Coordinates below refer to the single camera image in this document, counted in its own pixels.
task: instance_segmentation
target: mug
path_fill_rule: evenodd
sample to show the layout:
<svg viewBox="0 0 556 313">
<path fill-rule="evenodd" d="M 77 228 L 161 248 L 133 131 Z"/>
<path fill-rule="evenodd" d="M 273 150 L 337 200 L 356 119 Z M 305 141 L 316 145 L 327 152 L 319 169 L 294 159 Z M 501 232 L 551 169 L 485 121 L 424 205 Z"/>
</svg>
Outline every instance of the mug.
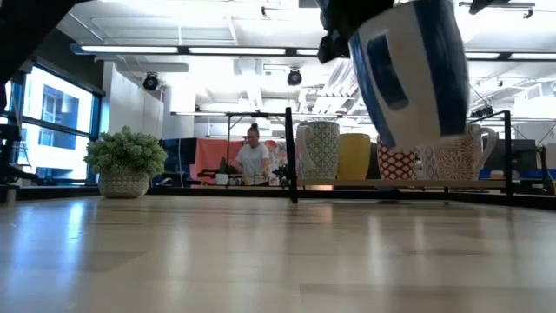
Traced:
<svg viewBox="0 0 556 313">
<path fill-rule="evenodd" d="M 349 49 L 367 111 L 390 150 L 463 134 L 467 60 L 450 2 L 386 10 L 361 25 Z"/>
<path fill-rule="evenodd" d="M 486 148 L 482 136 L 488 134 Z M 435 146 L 419 147 L 423 171 L 427 180 L 472 181 L 493 153 L 498 135 L 489 128 L 469 124 L 463 136 Z"/>
<path fill-rule="evenodd" d="M 340 161 L 340 125 L 309 122 L 297 127 L 295 139 L 301 179 L 335 179 Z"/>
<path fill-rule="evenodd" d="M 385 180 L 412 180 L 414 178 L 415 148 L 391 151 L 380 137 L 377 138 L 379 172 Z"/>
<path fill-rule="evenodd" d="M 367 134 L 340 135 L 340 163 L 338 165 L 338 179 L 365 179 L 370 159 L 371 136 Z"/>
</svg>

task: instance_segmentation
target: ceiling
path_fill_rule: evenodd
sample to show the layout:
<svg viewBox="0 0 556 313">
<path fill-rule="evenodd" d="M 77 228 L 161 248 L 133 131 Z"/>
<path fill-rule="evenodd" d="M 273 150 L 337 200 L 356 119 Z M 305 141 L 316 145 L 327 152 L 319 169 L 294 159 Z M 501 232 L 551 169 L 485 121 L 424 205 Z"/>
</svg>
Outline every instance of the ceiling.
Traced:
<svg viewBox="0 0 556 313">
<path fill-rule="evenodd" d="M 460 1 L 454 2 L 468 50 L 556 51 L 556 28 L 547 26 L 556 18 L 556 1 L 534 1 L 534 14 L 528 19 L 523 18 L 523 10 L 487 9 L 470 16 L 468 8 L 460 7 Z M 267 7 L 265 17 L 261 14 L 262 5 Z M 298 0 L 96 1 L 78 4 L 60 22 L 58 29 L 84 44 L 316 48 L 325 35 L 320 11 L 298 6 Z M 183 75 L 193 78 L 197 102 L 203 105 L 239 103 L 240 99 L 252 96 L 252 92 L 248 92 L 252 84 L 260 89 L 262 99 L 299 100 L 300 96 L 323 88 L 328 96 L 345 97 L 344 102 L 357 98 L 357 92 L 338 94 L 339 90 L 349 90 L 354 81 L 353 70 L 346 60 L 327 64 L 320 64 L 312 57 L 256 60 L 257 66 L 262 68 L 265 64 L 299 68 L 303 81 L 296 87 L 286 83 L 287 70 L 259 70 L 256 80 L 242 77 L 237 57 L 131 56 L 113 60 L 119 63 L 119 70 L 132 68 L 137 71 L 136 76 L 144 76 L 141 73 L 144 64 L 187 63 L 189 73 Z M 476 107 L 485 102 L 507 102 L 527 87 L 556 80 L 556 64 L 470 62 L 469 76 L 471 107 Z M 333 97 L 323 101 L 329 106 L 337 106 L 338 102 Z"/>
</svg>

